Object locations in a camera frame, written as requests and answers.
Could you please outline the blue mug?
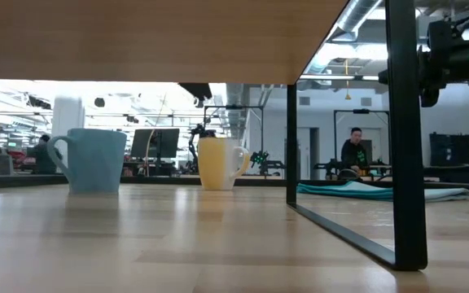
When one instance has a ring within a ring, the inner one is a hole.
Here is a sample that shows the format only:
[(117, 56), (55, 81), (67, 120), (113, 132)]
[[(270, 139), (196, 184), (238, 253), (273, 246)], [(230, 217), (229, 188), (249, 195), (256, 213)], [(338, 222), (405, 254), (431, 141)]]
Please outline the blue mug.
[[(68, 158), (62, 161), (55, 151), (57, 141), (67, 144)], [(103, 129), (70, 129), (51, 138), (48, 155), (67, 178), (72, 195), (116, 194), (121, 182), (127, 135)]]

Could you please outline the wooden shelf board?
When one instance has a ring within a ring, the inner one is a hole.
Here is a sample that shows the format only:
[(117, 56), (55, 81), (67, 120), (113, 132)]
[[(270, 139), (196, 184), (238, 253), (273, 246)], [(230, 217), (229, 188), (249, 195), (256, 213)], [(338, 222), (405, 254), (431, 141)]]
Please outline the wooden shelf board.
[(0, 0), (0, 78), (291, 84), (348, 0)]

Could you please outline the black background cabinet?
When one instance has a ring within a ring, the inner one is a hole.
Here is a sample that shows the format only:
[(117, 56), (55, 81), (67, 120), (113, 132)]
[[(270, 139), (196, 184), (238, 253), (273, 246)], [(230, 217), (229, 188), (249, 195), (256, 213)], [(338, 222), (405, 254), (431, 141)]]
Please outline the black background cabinet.
[(469, 134), (431, 133), (429, 139), (431, 166), (469, 165)]

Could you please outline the seated person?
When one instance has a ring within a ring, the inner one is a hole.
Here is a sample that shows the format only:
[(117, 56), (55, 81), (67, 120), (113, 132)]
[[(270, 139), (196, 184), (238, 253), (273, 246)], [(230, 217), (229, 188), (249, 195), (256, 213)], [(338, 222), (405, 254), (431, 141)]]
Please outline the seated person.
[(351, 129), (350, 137), (341, 148), (340, 158), (346, 169), (351, 169), (358, 175), (362, 175), (368, 168), (366, 149), (361, 144), (362, 130), (358, 127)]
[(36, 168), (35, 173), (37, 174), (55, 174), (57, 172), (57, 166), (50, 158), (46, 144), (50, 140), (50, 136), (43, 134), (38, 141), (38, 144), (33, 148), (31, 156), (35, 159)]

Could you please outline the light blue cloth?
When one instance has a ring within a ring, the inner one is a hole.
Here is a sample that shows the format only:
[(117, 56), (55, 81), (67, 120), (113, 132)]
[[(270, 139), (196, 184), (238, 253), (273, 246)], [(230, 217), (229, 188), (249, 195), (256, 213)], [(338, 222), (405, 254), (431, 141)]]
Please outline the light blue cloth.
[[(340, 186), (312, 186), (300, 183), (296, 187), (296, 192), (349, 199), (393, 201), (393, 188), (376, 187), (358, 181), (348, 181)], [(424, 198), (427, 203), (468, 200), (469, 190), (465, 188), (425, 189)]]

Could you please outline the background robot with green lights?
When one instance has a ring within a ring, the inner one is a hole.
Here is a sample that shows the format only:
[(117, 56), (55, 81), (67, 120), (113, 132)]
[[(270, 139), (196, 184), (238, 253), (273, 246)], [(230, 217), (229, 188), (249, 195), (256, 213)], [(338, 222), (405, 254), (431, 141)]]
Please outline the background robot with green lights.
[(270, 160), (269, 156), (267, 151), (253, 152), (250, 157), (250, 167), (257, 166), (261, 176), (280, 176), (280, 170), (285, 170), (286, 165), (280, 160)]

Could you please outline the black background monitor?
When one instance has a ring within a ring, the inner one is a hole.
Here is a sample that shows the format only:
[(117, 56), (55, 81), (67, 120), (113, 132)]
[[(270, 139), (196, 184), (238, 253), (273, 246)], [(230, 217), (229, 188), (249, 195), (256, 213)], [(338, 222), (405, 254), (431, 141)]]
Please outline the black background monitor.
[(135, 158), (176, 158), (179, 129), (136, 129), (130, 155)]

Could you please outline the white column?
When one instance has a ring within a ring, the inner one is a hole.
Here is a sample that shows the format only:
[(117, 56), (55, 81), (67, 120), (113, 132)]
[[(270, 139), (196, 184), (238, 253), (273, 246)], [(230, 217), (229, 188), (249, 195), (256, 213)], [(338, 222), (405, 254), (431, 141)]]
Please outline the white column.
[(54, 99), (51, 137), (85, 126), (85, 104), (81, 97), (58, 95)]

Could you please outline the silver ceiling duct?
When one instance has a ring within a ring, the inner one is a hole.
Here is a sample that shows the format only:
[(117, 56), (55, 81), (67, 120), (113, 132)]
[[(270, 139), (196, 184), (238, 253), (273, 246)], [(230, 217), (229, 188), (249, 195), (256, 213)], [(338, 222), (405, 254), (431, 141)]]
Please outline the silver ceiling duct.
[(339, 19), (335, 23), (334, 32), (329, 36), (329, 42), (354, 42), (358, 37), (358, 30), (381, 4), (383, 0), (348, 0)]

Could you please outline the wooden shelf with black frame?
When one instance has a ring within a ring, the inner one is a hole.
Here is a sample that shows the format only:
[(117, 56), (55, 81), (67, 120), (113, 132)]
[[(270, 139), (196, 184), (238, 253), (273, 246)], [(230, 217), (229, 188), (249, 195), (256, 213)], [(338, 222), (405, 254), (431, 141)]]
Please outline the wooden shelf with black frame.
[(287, 195), (289, 208), (390, 269), (427, 267), (414, 0), (384, 0), (388, 49), (390, 161), (393, 168), (394, 248), (353, 232), (296, 202), (296, 85), (287, 87)]

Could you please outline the black aluminium table frame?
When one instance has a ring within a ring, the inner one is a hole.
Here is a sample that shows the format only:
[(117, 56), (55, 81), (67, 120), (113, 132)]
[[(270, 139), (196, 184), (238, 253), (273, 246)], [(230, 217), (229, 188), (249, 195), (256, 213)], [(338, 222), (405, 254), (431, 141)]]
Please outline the black aluminium table frame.
[[(63, 175), (19, 175), (0, 176), (0, 188), (46, 186), (67, 184), (68, 180)], [(200, 186), (200, 179), (197, 177), (122, 177), (122, 184), (148, 184), (148, 185), (184, 185)], [(235, 186), (250, 187), (286, 187), (287, 181), (284, 179), (254, 179), (239, 178), (234, 183)], [(467, 183), (450, 182), (424, 182), (425, 189), (444, 188), (466, 188)]]

